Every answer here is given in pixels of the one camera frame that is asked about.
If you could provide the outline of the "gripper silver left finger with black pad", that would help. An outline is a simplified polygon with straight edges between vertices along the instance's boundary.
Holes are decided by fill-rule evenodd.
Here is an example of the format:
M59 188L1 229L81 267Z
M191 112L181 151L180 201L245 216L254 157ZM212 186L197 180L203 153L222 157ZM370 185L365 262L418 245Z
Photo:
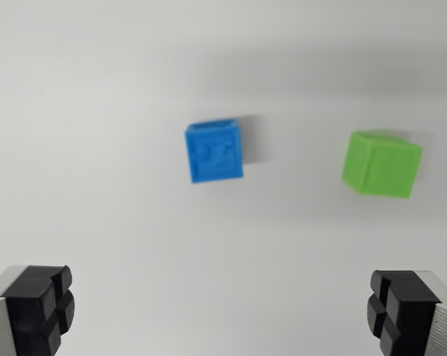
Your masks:
M55 355L75 314L68 266L9 266L0 274L0 355Z

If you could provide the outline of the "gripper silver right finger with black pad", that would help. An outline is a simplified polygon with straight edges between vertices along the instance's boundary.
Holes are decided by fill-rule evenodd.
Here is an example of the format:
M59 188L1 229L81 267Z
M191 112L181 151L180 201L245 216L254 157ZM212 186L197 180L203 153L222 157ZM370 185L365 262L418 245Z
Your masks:
M447 355L447 286L432 271L371 275L367 321L388 356Z

